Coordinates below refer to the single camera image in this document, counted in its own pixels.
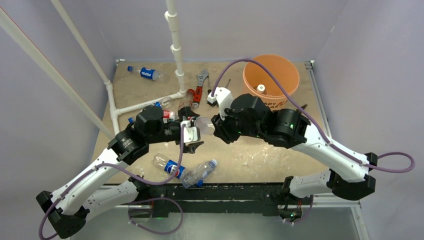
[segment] lavender wall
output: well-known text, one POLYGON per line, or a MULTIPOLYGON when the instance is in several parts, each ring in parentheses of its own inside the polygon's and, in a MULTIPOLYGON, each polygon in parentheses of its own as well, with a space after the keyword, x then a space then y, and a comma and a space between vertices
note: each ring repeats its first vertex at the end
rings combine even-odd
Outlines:
MULTIPOLYGON (((102 116, 102 80, 50 1, 0 5, 102 116)), ((60 187, 90 162, 99 130, 1 27, 0 43, 0 239, 37 239, 43 211, 36 195, 60 187)), ((102 58, 112 63, 107 52, 102 58)))
MULTIPOLYGON (((420 0, 350 0, 314 71, 336 140, 363 153, 411 153, 410 173, 371 172, 361 201, 374 240, 423 239, 424 11, 420 0)), ((404 168, 407 159, 381 159, 404 168)))
MULTIPOLYGON (((173 61, 165 0, 86 0, 116 58, 173 61)), ((186 61, 314 59, 348 0, 177 0, 186 61)))

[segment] orange bucket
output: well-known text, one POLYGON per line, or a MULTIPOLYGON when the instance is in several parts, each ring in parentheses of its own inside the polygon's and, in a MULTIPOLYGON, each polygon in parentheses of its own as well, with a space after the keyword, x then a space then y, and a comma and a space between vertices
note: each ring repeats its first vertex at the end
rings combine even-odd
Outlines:
MULTIPOLYGON (((264 65, 288 95, 291 96, 296 92, 300 82, 299 72, 289 60, 274 54, 259 55, 253 60, 264 65)), ((244 67, 243 81, 242 94, 259 97, 272 111, 282 109, 288 101, 273 79, 260 66, 252 62, 247 63, 244 67)))

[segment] white plastic connector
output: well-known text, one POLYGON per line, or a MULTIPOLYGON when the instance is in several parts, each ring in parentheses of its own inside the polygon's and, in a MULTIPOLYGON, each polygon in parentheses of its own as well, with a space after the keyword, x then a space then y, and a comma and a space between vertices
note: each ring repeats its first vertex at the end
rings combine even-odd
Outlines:
POLYGON ((170 14, 168 11, 166 11, 165 19, 169 24, 169 30, 171 32, 177 32, 179 30, 177 12, 175 12, 175 14, 170 14))
POLYGON ((200 141, 200 130, 198 127, 190 126, 190 121, 185 120, 181 122, 181 126, 185 124, 183 134, 184 134, 184 143, 193 143, 200 141))
POLYGON ((231 107, 231 103, 233 102, 233 95, 231 95, 231 91, 226 89, 225 87, 217 87, 214 95, 212 96, 212 92, 207 95, 207 102, 211 105, 217 104, 219 107, 219 116, 222 120, 225 119, 227 114, 225 113, 225 109, 229 109, 231 107))

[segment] clear plastic bottle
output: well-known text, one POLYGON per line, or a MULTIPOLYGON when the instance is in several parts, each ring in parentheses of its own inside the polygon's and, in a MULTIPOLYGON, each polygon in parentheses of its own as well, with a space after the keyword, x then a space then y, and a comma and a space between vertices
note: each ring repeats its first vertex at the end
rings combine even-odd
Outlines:
POLYGON ((203 179, 209 176, 209 174, 211 174, 215 170, 217 165, 218 162, 215 159, 199 164, 195 169, 184 173, 184 176, 181 177, 182 185, 186 189, 193 185, 197 185, 198 187, 200 187, 203 184, 203 179))
POLYGON ((194 120, 194 126, 200 130, 200 135, 214 135, 215 126, 211 119, 205 116, 200 116, 194 120))
POLYGON ((174 110, 174 100, 170 96, 166 96, 159 101, 153 103, 154 106, 161 107, 163 110, 163 122, 168 123, 175 121, 177 116, 174 110))
POLYGON ((172 105, 173 105, 173 99, 170 96, 166 96, 164 98, 161 98, 156 103, 159 103, 159 105, 160 105, 159 107, 161 107, 163 110, 169 110, 170 111, 171 108, 172 108, 172 105))
POLYGON ((179 101, 178 110, 184 107, 192 107, 193 106, 193 97, 195 96, 195 91, 193 89, 187 90, 187 93, 181 100, 179 101))
POLYGON ((175 175, 177 179, 182 179, 188 172, 188 170, 181 165, 179 166, 179 169, 176 170, 177 163, 161 153, 156 154, 151 163, 158 169, 167 172, 169 175, 175 175))
POLYGON ((136 66, 128 66, 127 70, 135 76, 140 76, 142 78, 149 79, 155 82, 163 82, 165 80, 165 76, 160 70, 148 67, 139 68, 136 66))

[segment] tan floor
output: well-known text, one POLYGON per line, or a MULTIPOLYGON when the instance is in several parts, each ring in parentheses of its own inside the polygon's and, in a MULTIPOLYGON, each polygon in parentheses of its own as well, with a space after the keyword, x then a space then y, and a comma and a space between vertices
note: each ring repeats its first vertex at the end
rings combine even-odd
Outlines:
MULTIPOLYGON (((211 80, 211 85, 215 83, 222 69, 227 62, 186 62, 184 71, 186 75, 187 88, 196 88, 197 74, 207 69, 211 80)), ((224 86, 228 79, 231 83, 228 87, 233 97, 241 93, 243 82, 242 72, 245 64, 233 65, 224 75, 220 86, 224 86)), ((300 74, 300 85, 293 94, 293 98, 300 104, 308 104, 306 110, 317 122, 322 124, 322 115, 313 91, 311 81, 303 62, 295 63, 300 74)), ((148 100, 160 98, 178 91, 179 85, 174 75, 176 65, 169 63, 141 63, 141 62, 120 62, 116 68, 113 87, 117 108, 124 108, 148 100), (132 76, 127 72, 127 66, 145 66, 153 69, 160 69, 168 76, 168 82, 158 83, 140 77, 132 76)), ((196 113, 212 117, 218 113, 218 108, 212 108, 206 104, 207 87, 203 88, 200 107, 196 113)), ((294 108, 291 103, 287 103, 287 108, 294 108)), ((124 129, 128 124, 128 118, 134 117, 139 110, 123 114, 119 117, 120 129, 124 129)), ((112 121, 109 113, 109 104, 103 116, 104 124, 113 132, 112 121)), ((240 137, 238 141, 227 145, 222 140, 214 136, 202 137, 204 144, 201 145, 196 154, 184 154, 182 165, 186 168, 193 168, 196 165, 210 159, 216 159, 218 166, 213 174, 208 177, 206 183, 249 183, 249 182, 282 182, 287 176, 305 176, 318 173, 327 169, 320 162, 290 149, 277 148, 268 145, 261 139, 240 137)), ((99 133, 93 153, 95 159, 107 146, 108 140, 99 133)), ((150 181, 161 181, 168 177, 166 172, 152 166, 152 159, 156 153, 162 153, 172 160, 178 160, 179 147, 174 142, 156 143, 149 146, 149 153, 134 162, 128 170, 144 175, 150 181)), ((120 184, 128 176, 118 173, 112 177, 108 183, 120 184)), ((173 179, 171 183, 178 183, 178 179, 173 179)))

